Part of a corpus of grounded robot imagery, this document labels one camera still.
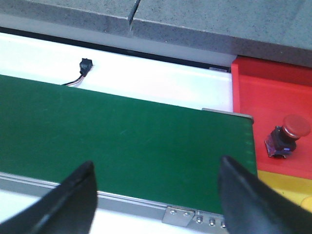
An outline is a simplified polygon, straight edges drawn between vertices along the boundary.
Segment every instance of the black connector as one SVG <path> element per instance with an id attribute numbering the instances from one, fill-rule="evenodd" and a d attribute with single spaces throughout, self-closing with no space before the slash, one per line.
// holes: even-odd
<path id="1" fill-rule="evenodd" d="M 83 58 L 79 64 L 80 66 L 80 77 L 74 81 L 68 82 L 66 84 L 66 86 L 70 86 L 70 85 L 74 85 L 74 84 L 78 84 L 79 82 L 82 81 L 83 78 L 86 77 L 86 75 L 88 74 L 88 72 L 91 70 L 93 64 L 92 64 L 92 60 L 91 59 L 87 59 L 87 58 Z"/>
<path id="2" fill-rule="evenodd" d="M 93 66 L 92 60 L 83 58 L 79 66 L 80 66 L 80 74 L 82 74 L 82 76 L 85 77 Z"/>

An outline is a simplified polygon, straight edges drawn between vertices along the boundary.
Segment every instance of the red tray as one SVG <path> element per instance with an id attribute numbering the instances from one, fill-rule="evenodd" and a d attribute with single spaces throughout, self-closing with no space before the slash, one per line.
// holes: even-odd
<path id="1" fill-rule="evenodd" d="M 287 159 L 268 157 L 265 138 L 289 114 L 312 126 L 312 69 L 255 58 L 232 64 L 234 112 L 254 117 L 258 170 L 312 179 L 312 133 L 302 137 Z"/>

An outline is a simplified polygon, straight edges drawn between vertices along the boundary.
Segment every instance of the granite countertop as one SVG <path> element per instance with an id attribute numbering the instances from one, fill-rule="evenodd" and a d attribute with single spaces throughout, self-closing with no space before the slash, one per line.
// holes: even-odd
<path id="1" fill-rule="evenodd" d="M 0 27 L 162 56 L 168 55 L 164 52 L 168 45 L 176 46 L 173 57 L 202 62 L 196 58 L 199 53 L 212 51 L 312 67 L 310 0 L 0 0 L 0 4 Z"/>

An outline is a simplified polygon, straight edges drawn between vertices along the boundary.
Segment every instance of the white surface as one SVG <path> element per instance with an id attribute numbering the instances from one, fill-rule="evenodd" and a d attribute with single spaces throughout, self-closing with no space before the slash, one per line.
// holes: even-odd
<path id="1" fill-rule="evenodd" d="M 0 54 L 2 75 L 63 84 L 79 77 L 81 58 L 88 58 L 94 66 L 79 88 L 194 109 L 233 110 L 229 73 L 3 33 Z"/>
<path id="2" fill-rule="evenodd" d="M 37 196 L 22 195 L 0 189 L 0 223 L 16 215 L 39 200 Z M 129 214 L 97 209 L 90 234 L 136 233 L 136 234 L 196 234 L 199 232 L 186 230 L 161 223 L 160 220 L 137 217 Z"/>

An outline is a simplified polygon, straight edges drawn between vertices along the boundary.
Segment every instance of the gray stone slab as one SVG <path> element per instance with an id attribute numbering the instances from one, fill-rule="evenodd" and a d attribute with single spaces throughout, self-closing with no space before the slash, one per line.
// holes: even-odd
<path id="1" fill-rule="evenodd" d="M 312 1 L 142 0 L 134 37 L 312 67 Z"/>
<path id="2" fill-rule="evenodd" d="M 0 0 L 0 14 L 127 36 L 136 0 Z"/>

